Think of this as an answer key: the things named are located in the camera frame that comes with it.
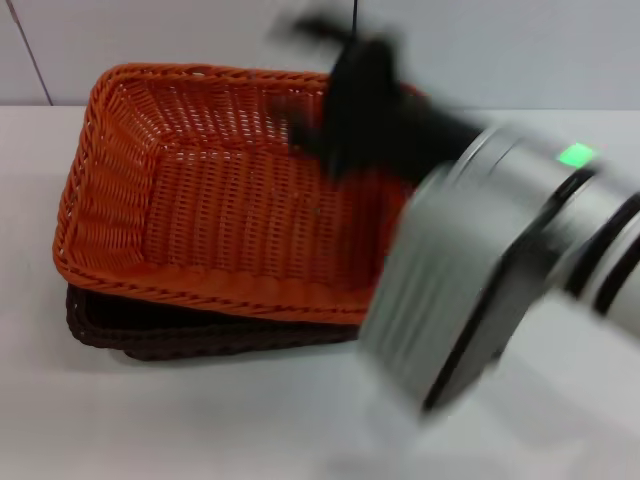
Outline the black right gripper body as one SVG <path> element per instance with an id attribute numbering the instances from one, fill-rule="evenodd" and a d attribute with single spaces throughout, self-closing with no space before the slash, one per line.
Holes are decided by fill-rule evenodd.
<path id="1" fill-rule="evenodd" d="M 352 42 L 330 75 L 321 151 L 334 178 L 380 169 L 421 181 L 459 159 L 481 132 L 403 85 L 395 49 L 384 39 Z"/>

